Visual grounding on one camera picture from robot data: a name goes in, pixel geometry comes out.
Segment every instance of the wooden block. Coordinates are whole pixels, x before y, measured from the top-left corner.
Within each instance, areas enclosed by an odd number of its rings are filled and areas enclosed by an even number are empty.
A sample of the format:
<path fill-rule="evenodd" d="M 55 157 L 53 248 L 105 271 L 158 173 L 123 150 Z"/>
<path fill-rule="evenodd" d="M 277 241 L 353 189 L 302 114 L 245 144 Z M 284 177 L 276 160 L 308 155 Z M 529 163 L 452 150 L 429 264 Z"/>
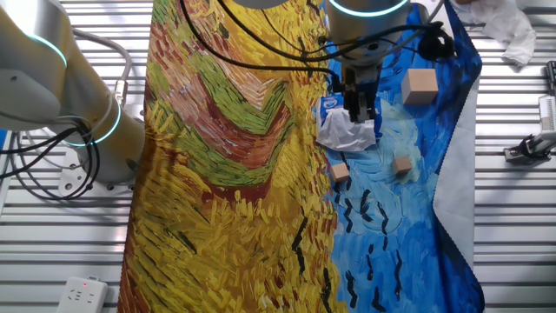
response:
<path fill-rule="evenodd" d="M 392 162 L 392 170 L 396 176 L 406 175 L 412 169 L 409 156 L 396 157 Z"/>
<path fill-rule="evenodd" d="M 345 163 L 333 166 L 331 172 L 335 183 L 345 182 L 349 179 L 349 170 Z"/>
<path fill-rule="evenodd" d="M 430 105 L 438 95 L 436 71 L 433 69 L 409 69 L 401 82 L 404 105 Z"/>

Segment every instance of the white power outlet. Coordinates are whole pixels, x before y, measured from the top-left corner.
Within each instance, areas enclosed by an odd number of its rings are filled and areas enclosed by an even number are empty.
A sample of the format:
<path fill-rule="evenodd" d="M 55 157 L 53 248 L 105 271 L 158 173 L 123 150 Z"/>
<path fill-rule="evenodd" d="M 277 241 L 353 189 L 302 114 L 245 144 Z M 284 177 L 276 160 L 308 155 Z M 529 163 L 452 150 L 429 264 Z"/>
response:
<path fill-rule="evenodd" d="M 100 313 L 107 291 L 106 283 L 70 277 L 56 313 Z"/>

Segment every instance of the wrinkled fabric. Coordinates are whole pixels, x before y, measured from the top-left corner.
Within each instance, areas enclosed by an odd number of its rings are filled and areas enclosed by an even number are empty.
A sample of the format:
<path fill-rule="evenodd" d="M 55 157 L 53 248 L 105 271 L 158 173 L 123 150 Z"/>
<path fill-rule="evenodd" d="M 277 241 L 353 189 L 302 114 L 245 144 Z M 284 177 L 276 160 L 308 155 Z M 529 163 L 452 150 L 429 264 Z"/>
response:
<path fill-rule="evenodd" d="M 537 34 L 515 0 L 479 0 L 470 4 L 453 3 L 464 23 L 484 23 L 483 34 L 502 43 L 507 50 L 502 56 L 519 67 L 533 58 Z"/>

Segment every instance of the white cloth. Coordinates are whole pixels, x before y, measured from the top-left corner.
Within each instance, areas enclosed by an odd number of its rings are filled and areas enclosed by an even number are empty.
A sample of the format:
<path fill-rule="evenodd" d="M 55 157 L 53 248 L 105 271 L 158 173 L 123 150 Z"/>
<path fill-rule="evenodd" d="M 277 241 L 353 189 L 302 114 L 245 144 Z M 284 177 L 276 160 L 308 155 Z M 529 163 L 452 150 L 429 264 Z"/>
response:
<path fill-rule="evenodd" d="M 519 67 L 531 61 L 537 33 L 515 0 L 479 0 L 470 4 L 452 2 L 461 21 L 484 23 L 484 35 L 507 43 L 506 53 L 502 56 L 504 59 Z"/>
<path fill-rule="evenodd" d="M 363 151 L 376 143 L 374 121 L 352 123 L 343 108 L 329 109 L 319 128 L 316 142 L 336 151 Z"/>

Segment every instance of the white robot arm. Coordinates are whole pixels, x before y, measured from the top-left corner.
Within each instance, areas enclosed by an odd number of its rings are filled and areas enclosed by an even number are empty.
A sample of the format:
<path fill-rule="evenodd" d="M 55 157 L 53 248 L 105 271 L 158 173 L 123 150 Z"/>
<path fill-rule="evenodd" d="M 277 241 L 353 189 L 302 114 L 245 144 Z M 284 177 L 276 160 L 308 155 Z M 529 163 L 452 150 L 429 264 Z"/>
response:
<path fill-rule="evenodd" d="M 101 166 L 97 180 L 120 183 L 135 174 L 144 128 L 119 105 L 87 62 L 57 0 L 0 0 L 0 128 L 56 133 L 59 117 L 90 121 Z M 83 140 L 66 139 L 87 157 Z"/>

